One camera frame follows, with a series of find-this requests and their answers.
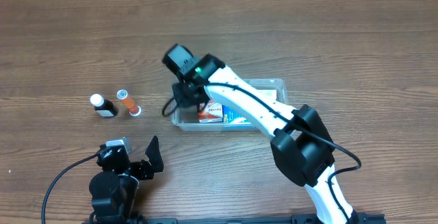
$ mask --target clear plastic container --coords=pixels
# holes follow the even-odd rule
[[[244,79],[244,81],[259,90],[276,90],[276,100],[281,103],[287,103],[286,86],[282,79]],[[187,132],[256,130],[255,126],[250,123],[199,123],[195,106],[185,109],[178,108],[177,111],[172,114],[172,123]]]

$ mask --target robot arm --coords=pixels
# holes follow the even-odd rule
[[[294,128],[299,126],[333,142],[314,109],[305,105],[297,110],[290,105],[268,101],[219,59],[209,54],[202,59],[196,58],[181,45],[171,48],[165,55],[163,63],[180,81],[173,88],[178,104],[184,103],[184,106],[187,106],[190,100],[193,100],[191,104],[194,105],[197,104],[197,100],[205,100],[205,97],[209,97],[239,112],[263,134],[272,139],[271,147],[277,167],[295,184],[306,188],[315,204],[320,221],[325,224],[349,222],[335,203],[327,183],[329,175],[335,171],[332,156],[334,149],[311,139],[306,134],[301,134],[296,140],[291,137],[292,132],[296,131]],[[248,94],[230,86],[218,85],[218,83],[246,90],[289,122],[277,117]],[[185,86],[185,88],[178,90],[177,86]],[[344,199],[335,177],[332,178],[332,187],[347,217],[350,220],[353,219],[354,210]]]

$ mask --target dark bottle with white cap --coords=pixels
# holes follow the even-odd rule
[[[103,117],[114,117],[118,114],[118,110],[114,104],[99,94],[92,95],[90,102],[94,106],[94,110]]]

